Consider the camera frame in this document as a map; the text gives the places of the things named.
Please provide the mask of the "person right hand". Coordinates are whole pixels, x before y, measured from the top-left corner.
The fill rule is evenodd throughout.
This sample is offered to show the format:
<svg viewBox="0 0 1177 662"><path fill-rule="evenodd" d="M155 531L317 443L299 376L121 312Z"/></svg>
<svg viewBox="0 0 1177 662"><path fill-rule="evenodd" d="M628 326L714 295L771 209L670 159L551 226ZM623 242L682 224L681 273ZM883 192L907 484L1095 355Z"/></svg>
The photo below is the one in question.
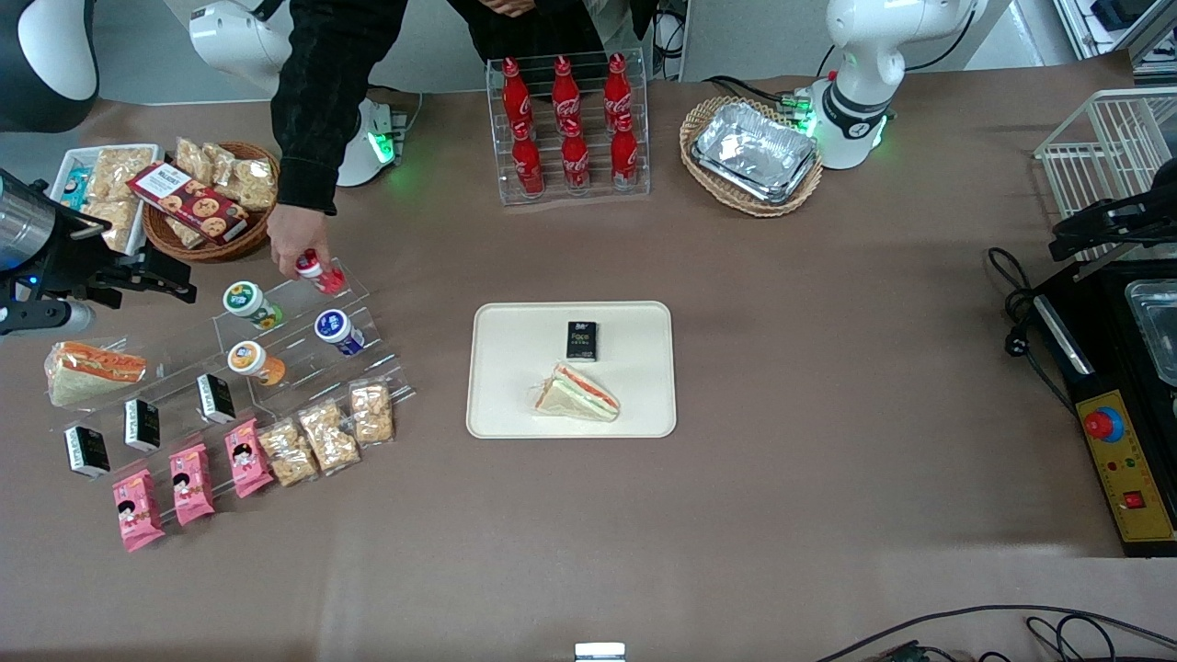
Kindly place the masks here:
<svg viewBox="0 0 1177 662"><path fill-rule="evenodd" d="M270 211L270 259L286 280L300 278L297 262L307 251L315 252L324 267L332 263L328 219L320 211L285 204L277 204Z"/></svg>

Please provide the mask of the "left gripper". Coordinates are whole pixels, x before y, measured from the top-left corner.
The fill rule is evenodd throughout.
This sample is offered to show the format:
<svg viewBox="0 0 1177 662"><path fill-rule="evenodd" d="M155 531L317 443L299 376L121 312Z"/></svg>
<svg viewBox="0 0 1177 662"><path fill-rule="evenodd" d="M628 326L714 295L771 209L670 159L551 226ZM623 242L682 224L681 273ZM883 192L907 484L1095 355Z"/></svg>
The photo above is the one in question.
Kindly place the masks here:
<svg viewBox="0 0 1177 662"><path fill-rule="evenodd" d="M1161 244L1173 241L1173 183L1125 200L1100 200L1057 223L1051 240L1051 259L1065 262L1096 252L1105 254L1122 243Z"/></svg>

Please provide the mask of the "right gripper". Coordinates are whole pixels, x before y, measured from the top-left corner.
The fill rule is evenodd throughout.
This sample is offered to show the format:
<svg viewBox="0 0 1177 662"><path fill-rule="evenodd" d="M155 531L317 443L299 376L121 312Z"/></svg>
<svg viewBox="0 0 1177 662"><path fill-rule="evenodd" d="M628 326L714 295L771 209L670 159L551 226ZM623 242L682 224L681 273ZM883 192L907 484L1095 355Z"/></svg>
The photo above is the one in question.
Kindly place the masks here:
<svg viewBox="0 0 1177 662"><path fill-rule="evenodd" d="M188 283L192 269L185 262L154 246L124 256L109 250L104 238L113 230L112 223L51 200L44 191L33 191L33 199L54 220L46 245L27 264L27 287L35 298L118 309L124 291L137 291L162 293L185 304L197 302L198 289Z"/></svg>

